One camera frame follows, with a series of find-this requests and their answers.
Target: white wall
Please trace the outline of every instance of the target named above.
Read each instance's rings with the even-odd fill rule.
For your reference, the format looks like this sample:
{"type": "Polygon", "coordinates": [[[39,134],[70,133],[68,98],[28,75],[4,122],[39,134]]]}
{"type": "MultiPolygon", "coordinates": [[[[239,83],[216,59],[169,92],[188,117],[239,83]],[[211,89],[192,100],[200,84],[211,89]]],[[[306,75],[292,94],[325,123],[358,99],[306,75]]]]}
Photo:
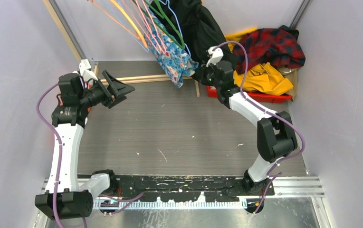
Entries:
{"type": "MultiPolygon", "coordinates": [[[[56,0],[89,59],[154,60],[123,28],[89,1],[56,0]]],[[[95,0],[107,12],[109,0],[95,0]]],[[[205,0],[207,7],[225,35],[249,29],[277,28],[292,21],[302,0],[205,0]]]]}
{"type": "Polygon", "coordinates": [[[313,1],[298,29],[306,55],[291,104],[338,228],[363,227],[363,1],[313,1]]]}
{"type": "MultiPolygon", "coordinates": [[[[53,135],[35,106],[77,61],[42,1],[0,2],[0,228],[31,227],[48,176],[53,135]]],[[[54,96],[42,103],[50,119],[54,96]]]]}

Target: beige cloth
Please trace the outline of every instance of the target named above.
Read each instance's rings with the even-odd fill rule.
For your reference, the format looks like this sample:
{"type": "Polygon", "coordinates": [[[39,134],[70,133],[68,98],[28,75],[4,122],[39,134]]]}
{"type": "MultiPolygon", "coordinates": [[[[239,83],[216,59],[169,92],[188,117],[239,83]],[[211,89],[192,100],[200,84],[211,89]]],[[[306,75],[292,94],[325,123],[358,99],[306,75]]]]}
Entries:
{"type": "Polygon", "coordinates": [[[282,74],[282,76],[284,76],[284,78],[287,78],[294,86],[293,89],[286,92],[286,94],[292,96],[291,101],[294,101],[295,97],[297,96],[297,69],[290,69],[286,68],[285,66],[280,66],[277,68],[277,70],[282,74]]]}

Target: red object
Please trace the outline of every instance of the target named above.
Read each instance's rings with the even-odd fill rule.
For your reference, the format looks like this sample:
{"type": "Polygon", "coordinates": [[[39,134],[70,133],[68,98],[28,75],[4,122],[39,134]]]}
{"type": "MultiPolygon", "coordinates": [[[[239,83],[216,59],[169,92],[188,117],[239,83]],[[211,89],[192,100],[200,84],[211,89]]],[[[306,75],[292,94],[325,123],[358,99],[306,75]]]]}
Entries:
{"type": "MultiPolygon", "coordinates": [[[[207,86],[207,92],[209,97],[218,97],[216,89],[211,89],[209,86],[207,86]]],[[[250,93],[250,92],[248,92],[247,94],[255,101],[278,103],[278,104],[284,103],[285,101],[290,100],[292,98],[292,96],[288,94],[282,94],[280,96],[263,94],[263,93],[250,93]]]]}

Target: black garment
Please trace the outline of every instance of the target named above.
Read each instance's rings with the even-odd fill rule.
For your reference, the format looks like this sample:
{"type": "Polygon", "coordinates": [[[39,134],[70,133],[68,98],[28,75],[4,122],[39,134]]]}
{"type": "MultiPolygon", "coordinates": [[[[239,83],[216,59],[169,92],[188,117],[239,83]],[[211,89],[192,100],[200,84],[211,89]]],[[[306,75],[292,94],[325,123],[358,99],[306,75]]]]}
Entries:
{"type": "MultiPolygon", "coordinates": [[[[155,2],[152,2],[151,5],[158,10],[155,2]]],[[[161,7],[177,28],[177,22],[172,12],[166,5],[161,4],[161,7]]],[[[202,6],[201,0],[170,0],[170,7],[177,15],[183,33],[184,43],[190,49],[191,58],[200,64],[206,63],[209,59],[207,50],[212,46],[217,46],[226,41],[214,17],[207,8],[202,6]]],[[[156,17],[166,27],[168,32],[178,39],[175,31],[168,22],[159,17],[159,15],[156,15],[156,17]]],[[[238,63],[237,57],[231,53],[228,45],[222,46],[221,49],[223,51],[222,60],[229,61],[235,70],[238,63]]]]}

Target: pile of clothes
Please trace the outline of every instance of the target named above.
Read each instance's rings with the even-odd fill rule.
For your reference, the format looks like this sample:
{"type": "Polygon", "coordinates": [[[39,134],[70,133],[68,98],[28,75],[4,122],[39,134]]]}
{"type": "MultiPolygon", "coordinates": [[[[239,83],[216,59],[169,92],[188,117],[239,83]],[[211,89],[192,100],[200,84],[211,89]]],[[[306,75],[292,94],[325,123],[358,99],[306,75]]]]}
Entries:
{"type": "MultiPolygon", "coordinates": [[[[296,70],[305,64],[305,55],[297,43],[299,32],[287,26],[252,28],[226,36],[226,40],[239,41],[246,50],[248,73],[243,88],[248,92],[260,91],[271,95],[297,95],[296,70]]],[[[238,57],[234,72],[235,84],[240,86],[246,68],[244,51],[230,45],[238,57]]]]}

